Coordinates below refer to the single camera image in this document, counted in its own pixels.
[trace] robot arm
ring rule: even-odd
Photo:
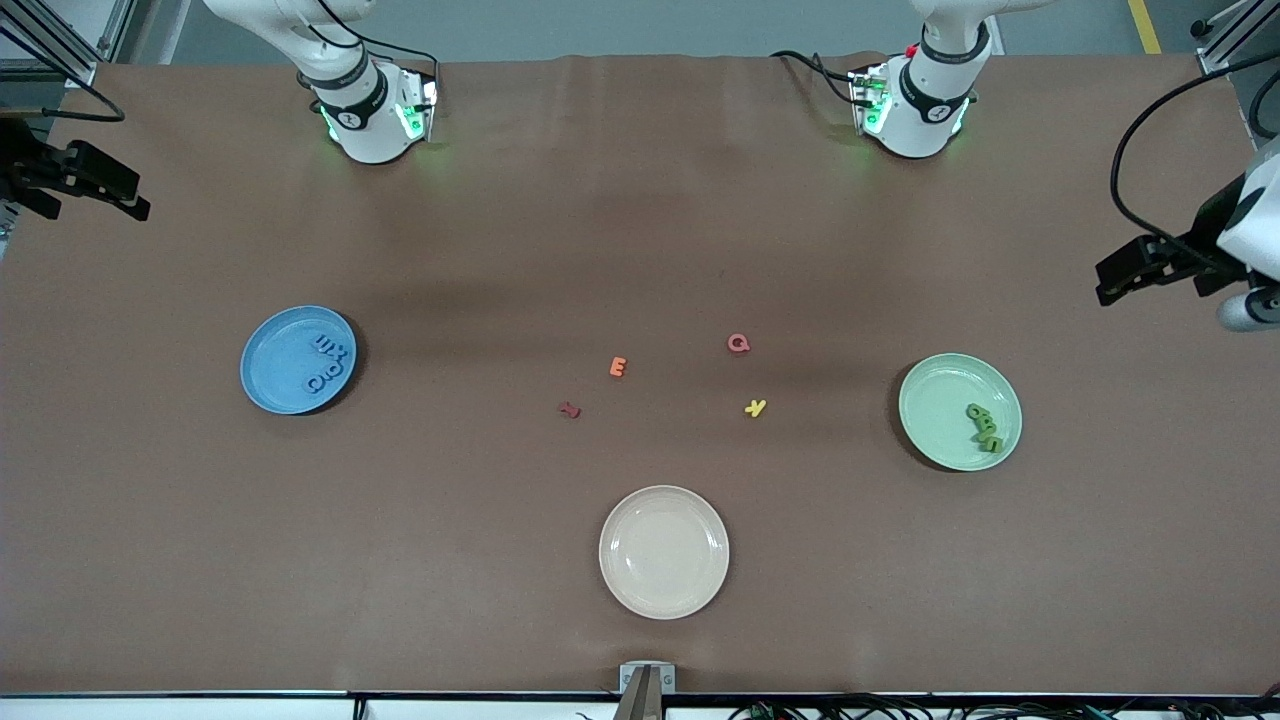
[[[205,0],[215,15],[266,40],[302,70],[320,99],[329,136],[347,155],[360,163],[394,160],[428,137],[435,78],[372,59],[364,42],[334,20],[364,18],[375,0],[324,3]]]
[[[1053,0],[910,0],[924,17],[918,49],[855,74],[859,131],[904,158],[942,150],[969,108],[973,81],[991,56],[987,18]]]
[[[1248,282],[1248,292],[1219,307],[1219,322],[1234,332],[1280,328],[1277,228],[1280,141],[1272,141],[1258,149],[1244,174],[1201,205],[1176,242],[1139,236],[1098,263],[1098,301],[1108,306],[1137,290],[1187,278],[1201,297]]]
[[[1053,0],[910,0],[924,18],[924,33],[941,53],[963,55],[978,45],[978,28],[987,18],[1032,10]]]

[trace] black cable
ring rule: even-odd
[[[329,40],[328,37],[325,37],[324,35],[321,35],[320,31],[316,29],[316,26],[308,24],[307,29],[310,29],[323,42],[328,42],[329,45],[333,45],[334,47],[360,47],[360,41],[358,40],[356,42],[351,42],[351,44],[343,45],[342,42],[334,42],[333,40]]]
[[[1277,82],[1280,82],[1280,70],[1272,73],[1271,77],[1262,83],[1262,87],[1253,94],[1253,101],[1249,102],[1249,111],[1245,114],[1245,122],[1249,123],[1249,129],[1253,131],[1253,135],[1266,140],[1275,138],[1276,131],[1267,129],[1262,126],[1262,120],[1258,119],[1258,111],[1262,110],[1262,99],[1267,96],[1267,92],[1271,92],[1271,88],[1275,87]]]
[[[836,87],[836,81],[831,79],[831,74],[832,74],[831,70],[827,69],[827,65],[822,64],[822,56],[819,56],[817,53],[813,54],[813,61],[818,65],[818,72],[822,74],[822,79],[827,81],[827,87],[829,87],[831,91],[836,94],[836,97],[840,97],[845,102],[849,102],[850,105],[856,105],[859,108],[872,108],[873,106],[869,100],[854,100],[849,95],[845,95],[844,92],[841,92],[840,88]],[[845,76],[845,82],[849,82],[849,76]]]
[[[365,41],[365,42],[367,42],[370,45],[378,45],[379,47],[387,47],[388,50],[399,50],[401,53],[408,53],[410,55],[419,55],[421,58],[426,58],[428,60],[431,61],[431,79],[435,79],[435,78],[439,77],[440,60],[438,60],[435,58],[435,55],[431,55],[430,53],[428,53],[425,50],[413,50],[412,47],[403,47],[401,45],[392,45],[390,42],[383,42],[381,40],[374,40],[374,38],[371,38],[371,37],[369,37],[366,35],[361,35],[361,33],[356,32],[355,29],[352,29],[351,26],[348,26],[342,18],[339,18],[338,14],[333,12],[333,8],[330,8],[329,4],[325,3],[325,0],[316,0],[316,3],[319,3],[320,8],[323,8],[324,12],[330,18],[333,18],[333,22],[338,23],[338,26],[342,29],[349,32],[351,35],[356,36],[357,38],[360,38],[360,40],[362,40],[362,41]]]
[[[1160,108],[1162,108],[1166,102],[1169,102],[1174,97],[1178,97],[1179,95],[1187,92],[1188,90],[1199,87],[1199,86],[1204,85],[1206,82],[1217,79],[1217,78],[1220,78],[1222,76],[1226,76],[1229,73],[1234,73],[1236,70],[1243,70],[1245,68],[1252,68],[1253,65],[1258,65],[1258,64],[1266,63],[1267,60],[1274,60],[1276,58],[1280,58],[1280,50],[1274,50],[1271,53],[1263,53],[1262,55],[1256,55],[1256,56],[1249,58],[1247,60],[1242,60],[1239,63],[1233,63],[1233,64],[1226,65],[1226,67],[1224,67],[1221,69],[1217,69],[1217,70],[1213,70],[1211,73],[1203,74],[1203,76],[1201,76],[1201,77],[1198,77],[1196,79],[1187,81],[1183,85],[1179,85],[1178,87],[1175,87],[1175,88],[1170,90],[1169,92],[1164,94],[1158,100],[1156,100],[1155,102],[1152,102],[1151,105],[1148,105],[1147,109],[1143,110],[1133,120],[1133,124],[1129,126],[1129,129],[1126,129],[1124,132],[1124,136],[1120,137],[1120,143],[1116,145],[1116,152],[1115,152],[1115,156],[1111,160],[1111,202],[1115,204],[1116,209],[1120,210],[1121,215],[1124,215],[1125,218],[1128,218],[1130,223],[1138,225],[1139,228],[1147,231],[1148,233],[1151,233],[1151,234],[1153,234],[1153,236],[1164,240],[1165,242],[1167,242],[1167,243],[1172,245],[1174,247],[1178,247],[1183,252],[1190,255],[1192,258],[1194,258],[1196,260],[1198,260],[1201,264],[1206,265],[1207,268],[1211,268],[1211,269],[1213,269],[1213,270],[1216,270],[1219,273],[1222,273],[1224,275],[1229,275],[1229,277],[1233,275],[1233,274],[1235,274],[1234,269],[1228,268],[1222,263],[1219,263],[1217,260],[1213,260],[1213,259],[1208,258],[1203,252],[1199,252],[1198,250],[1188,246],[1185,242],[1178,240],[1176,237],[1174,237],[1172,234],[1170,234],[1165,229],[1162,229],[1162,228],[1155,225],[1153,223],[1143,219],[1137,213],[1134,213],[1133,210],[1130,210],[1128,205],[1125,205],[1124,200],[1120,199],[1120,161],[1124,159],[1124,151],[1129,146],[1129,141],[1133,140],[1134,133],[1138,132],[1138,128],[1142,127],[1142,124],[1144,122],[1147,122],[1147,118],[1149,118],[1152,114],[1155,114],[1156,110],[1158,110]]]
[[[46,58],[45,55],[41,55],[38,51],[36,51],[35,47],[27,45],[17,35],[10,32],[9,28],[0,26],[0,33],[3,33],[9,40],[14,41],[18,45],[18,47],[20,47],[24,53],[27,53],[32,58],[58,70],[59,74],[76,83],[77,87],[79,87],[84,92],[88,92],[95,99],[97,99],[99,102],[106,105],[108,108],[111,109],[113,113],[115,113],[114,115],[100,115],[95,113],[74,113],[72,110],[52,110],[49,108],[41,108],[40,109],[41,115],[46,118],[67,118],[68,120],[90,120],[95,123],[119,123],[124,120],[124,110],[122,110],[119,105],[111,102],[111,100],[108,96],[102,95],[101,92],[91,87],[88,83],[76,77],[76,73],[73,73],[69,68],[67,68],[61,63],[55,61],[52,58]]]
[[[838,79],[838,81],[842,81],[842,82],[849,82],[849,74],[847,73],[840,74],[840,73],[836,73],[836,72],[832,72],[832,70],[827,69],[827,65],[824,65],[822,63],[822,56],[818,55],[817,53],[813,54],[813,58],[805,58],[804,55],[796,53],[795,50],[778,50],[777,53],[769,55],[769,58],[791,58],[791,59],[795,59],[795,60],[800,60],[801,63],[804,63],[804,65],[806,68],[809,68],[810,70],[820,74],[822,78],[824,81],[827,81],[827,87],[829,87],[831,91],[836,94],[836,97],[840,97],[845,102],[849,102],[850,105],[856,105],[859,108],[870,108],[872,106],[872,104],[868,102],[867,100],[854,100],[849,95],[845,95],[844,92],[841,92],[840,88],[836,87],[835,81]],[[859,65],[856,68],[851,68],[849,70],[849,73],[861,72],[861,70],[865,70],[867,68],[870,68],[872,65],[878,65],[878,64],[879,63],[870,63],[868,65]]]
[[[792,60],[800,60],[801,63],[804,63],[804,65],[806,68],[809,68],[810,70],[813,70],[815,73],[826,73],[827,77],[829,77],[832,79],[844,79],[844,81],[849,79],[849,76],[837,74],[837,73],[833,73],[833,72],[831,72],[831,70],[828,70],[826,68],[822,68],[822,67],[814,64],[813,60],[810,60],[809,58],[805,58],[804,55],[796,53],[795,50],[778,50],[777,53],[769,55],[769,58],[791,58]]]

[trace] metal frame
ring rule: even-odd
[[[77,35],[58,13],[42,0],[0,0],[0,20],[31,38],[41,51],[61,63],[86,85],[93,82],[95,63],[105,60],[97,49]],[[49,73],[50,69],[36,59],[4,60],[0,70],[19,73]]]
[[[1221,20],[1229,13],[1230,19]],[[1277,14],[1280,0],[1247,0],[1213,15],[1213,24],[1221,22],[1221,27],[1213,29],[1204,47],[1198,51],[1204,72],[1229,65],[1240,49]]]

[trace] brown paper tablecloth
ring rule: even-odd
[[[906,161],[780,60],[447,67],[438,142],[361,167],[291,68],[104,68],[128,120],[55,137],[155,209],[69,200],[0,264],[0,689],[594,689],[658,657],[686,691],[1261,691],[1280,336],[1189,283],[1093,296],[1137,233],[1115,141],[1194,72],[997,58]],[[1249,158],[1238,113],[1216,83],[1153,118],[1134,206],[1184,229]],[[239,354],[300,304],[349,316],[362,366],[273,416]],[[1021,397],[992,471],[893,429],[943,351]],[[732,544],[671,623],[596,566],[657,483]]]

